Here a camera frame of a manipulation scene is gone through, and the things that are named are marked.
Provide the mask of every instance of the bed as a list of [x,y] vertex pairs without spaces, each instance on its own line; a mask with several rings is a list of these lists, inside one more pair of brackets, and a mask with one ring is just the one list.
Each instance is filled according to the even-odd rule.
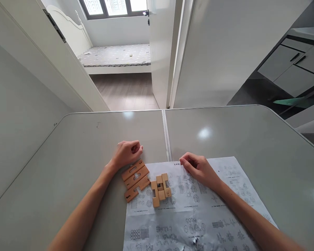
[[80,25],[53,5],[46,9],[88,74],[151,72],[149,44],[93,46],[77,11]]

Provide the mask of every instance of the instruction sheet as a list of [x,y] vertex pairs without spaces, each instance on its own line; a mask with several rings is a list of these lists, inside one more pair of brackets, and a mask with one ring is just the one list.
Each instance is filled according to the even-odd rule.
[[[208,162],[235,193],[277,227],[235,157]],[[150,181],[167,173],[172,197],[154,208],[148,186],[127,204],[123,251],[259,250],[220,197],[187,173],[179,161],[146,166]]]

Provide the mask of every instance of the gray table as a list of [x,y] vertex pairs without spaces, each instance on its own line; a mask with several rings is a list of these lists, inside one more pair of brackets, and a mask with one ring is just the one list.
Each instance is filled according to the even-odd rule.
[[314,250],[314,145],[259,106],[166,110],[170,155],[235,156],[278,227]]
[[[262,106],[64,117],[0,199],[0,250],[44,250],[116,144],[134,139],[146,163],[177,160],[186,151],[235,156],[279,228],[314,250],[314,146]],[[124,192],[117,175],[86,250],[122,250]]]

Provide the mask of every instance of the floor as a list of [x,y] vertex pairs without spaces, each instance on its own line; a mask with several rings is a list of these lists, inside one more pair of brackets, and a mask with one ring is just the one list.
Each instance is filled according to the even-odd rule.
[[283,119],[287,119],[304,110],[302,108],[293,107],[286,111],[289,106],[273,103],[275,100],[288,98],[290,97],[278,87],[270,83],[269,80],[247,79],[227,105],[264,105],[271,108]]
[[90,75],[111,111],[159,109],[151,73]]

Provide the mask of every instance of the door hinge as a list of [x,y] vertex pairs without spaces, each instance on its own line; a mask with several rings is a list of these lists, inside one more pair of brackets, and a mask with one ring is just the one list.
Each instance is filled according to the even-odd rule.
[[50,15],[50,13],[46,10],[46,9],[43,9],[45,15],[48,17],[50,23],[53,25],[53,27],[55,28],[55,30],[57,31],[59,37],[63,40],[64,43],[66,43],[66,39],[63,35],[63,33],[60,31],[59,27],[57,26],[55,20],[52,18],[52,16]]

